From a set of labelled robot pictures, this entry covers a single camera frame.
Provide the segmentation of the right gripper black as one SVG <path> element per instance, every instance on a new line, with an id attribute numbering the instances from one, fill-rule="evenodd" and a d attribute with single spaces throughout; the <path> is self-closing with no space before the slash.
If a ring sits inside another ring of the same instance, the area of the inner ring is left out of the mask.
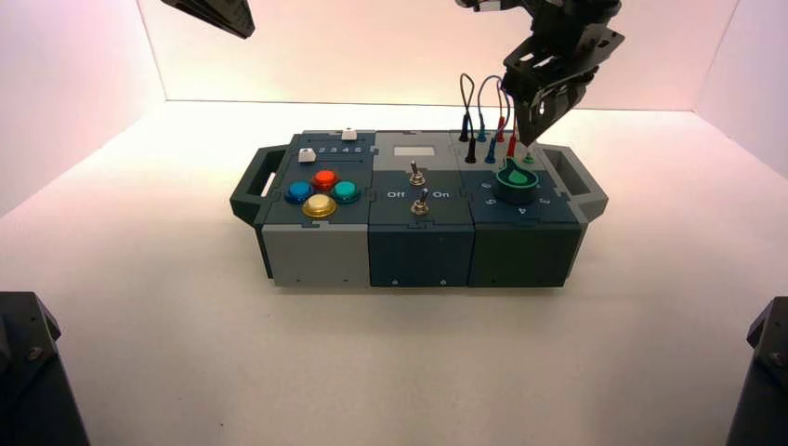
<path id="1" fill-rule="evenodd" d="M 608 27 L 585 27 L 534 34 L 517 46 L 504 59 L 503 88 L 512 97 L 519 141 L 532 145 L 573 109 L 599 65 L 624 40 L 623 34 Z"/>

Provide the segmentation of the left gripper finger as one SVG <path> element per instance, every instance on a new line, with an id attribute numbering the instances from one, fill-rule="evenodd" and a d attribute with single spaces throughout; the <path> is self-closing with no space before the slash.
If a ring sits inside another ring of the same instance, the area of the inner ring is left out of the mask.
<path id="1" fill-rule="evenodd" d="M 207 0 L 215 22 L 234 32 L 253 32 L 256 29 L 251 9 L 244 0 Z"/>
<path id="2" fill-rule="evenodd" d="M 214 20 L 211 8 L 206 5 L 206 1 L 207 0 L 163 0 L 163 3 L 239 38 L 249 38 L 252 35 L 252 32 L 234 32 L 218 25 Z"/>

